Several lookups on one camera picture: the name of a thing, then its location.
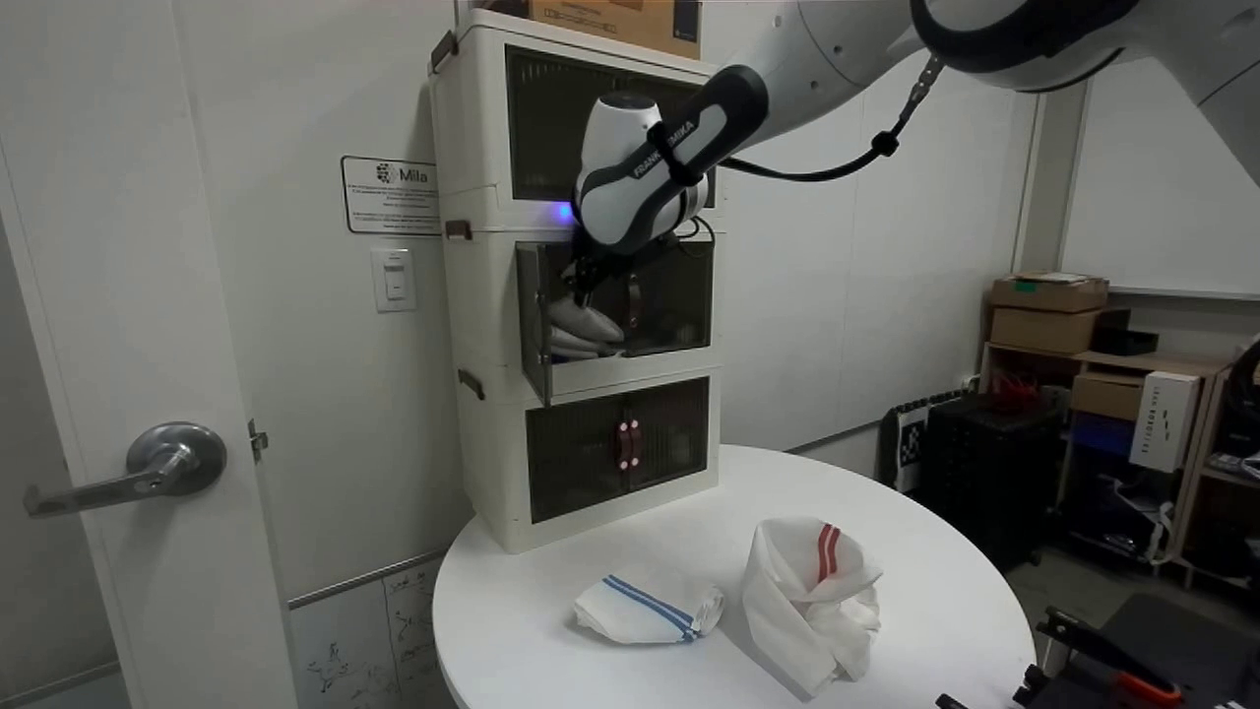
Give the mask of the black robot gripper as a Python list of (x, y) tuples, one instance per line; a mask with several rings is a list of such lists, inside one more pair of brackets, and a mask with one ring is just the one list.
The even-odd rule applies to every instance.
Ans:
[(632, 273), (637, 258), (632, 256), (618, 256), (618, 253), (604, 253), (604, 249), (591, 249), (591, 253), (577, 253), (569, 258), (569, 269), (564, 273), (564, 287), (574, 295), (574, 299), (587, 299), (591, 290), (599, 290), (604, 279), (615, 275), (627, 275)]

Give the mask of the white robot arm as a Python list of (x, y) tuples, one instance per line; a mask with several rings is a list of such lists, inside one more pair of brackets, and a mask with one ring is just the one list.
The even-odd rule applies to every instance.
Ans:
[[(829, 168), (766, 168), (745, 151), (824, 119), (923, 49), (896, 119)], [(1053, 94), (1147, 56), (1192, 98), (1246, 178), (1260, 178), (1260, 0), (776, 0), (754, 42), (675, 112), (604, 91), (582, 122), (574, 295), (671, 241), (716, 164), (776, 182), (833, 182), (896, 151), (939, 70)]]

